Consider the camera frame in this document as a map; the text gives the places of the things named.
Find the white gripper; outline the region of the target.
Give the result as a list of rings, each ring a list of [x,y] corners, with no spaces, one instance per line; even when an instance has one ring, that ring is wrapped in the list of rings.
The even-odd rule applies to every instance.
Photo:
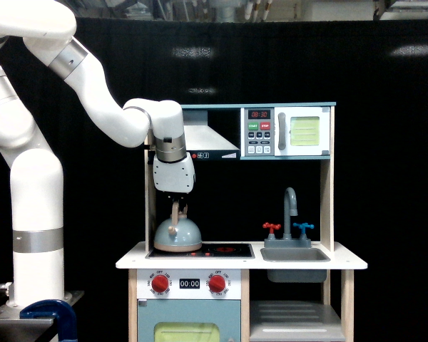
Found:
[[[193,190],[195,183],[195,168],[190,155],[178,162],[167,163],[154,157],[153,180],[157,190],[167,192],[167,199],[174,201],[173,192],[189,193]],[[187,194],[179,197],[179,212],[187,214]]]

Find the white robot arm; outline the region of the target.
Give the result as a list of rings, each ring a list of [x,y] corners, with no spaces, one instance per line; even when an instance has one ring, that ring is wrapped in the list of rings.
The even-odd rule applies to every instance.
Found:
[[[156,139],[164,192],[190,192],[194,167],[181,106],[172,100],[113,99],[101,62],[74,34],[73,12],[57,1],[0,1],[0,49],[11,36],[77,94],[93,123],[124,147]],[[14,282],[9,303],[26,307],[65,296],[63,168],[0,66],[0,153],[10,168]]]

